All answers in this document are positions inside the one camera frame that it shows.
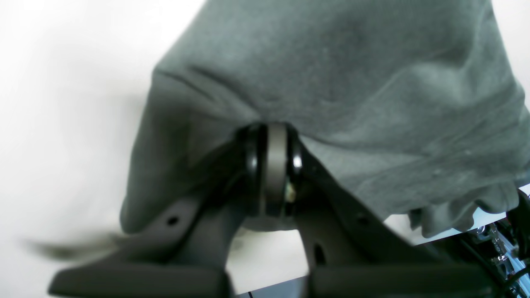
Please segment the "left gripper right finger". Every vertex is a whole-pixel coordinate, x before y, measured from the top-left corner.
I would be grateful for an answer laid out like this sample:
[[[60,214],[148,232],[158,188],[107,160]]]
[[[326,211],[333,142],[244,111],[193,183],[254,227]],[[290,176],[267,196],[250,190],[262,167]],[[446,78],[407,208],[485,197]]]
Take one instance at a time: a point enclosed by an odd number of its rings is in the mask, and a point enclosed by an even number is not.
[[[265,126],[265,214],[298,229],[303,298],[490,298],[478,265],[409,245],[344,190],[287,124]]]

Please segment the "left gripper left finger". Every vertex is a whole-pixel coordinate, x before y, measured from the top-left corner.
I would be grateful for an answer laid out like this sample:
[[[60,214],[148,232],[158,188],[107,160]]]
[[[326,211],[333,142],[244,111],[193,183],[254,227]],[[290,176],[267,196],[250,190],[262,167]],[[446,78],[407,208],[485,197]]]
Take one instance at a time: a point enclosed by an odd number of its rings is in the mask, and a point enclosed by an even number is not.
[[[260,146],[251,125],[211,156],[219,177],[179,198],[140,235],[99,261],[61,270],[49,294],[63,298],[234,298],[225,270],[244,219],[259,215]]]

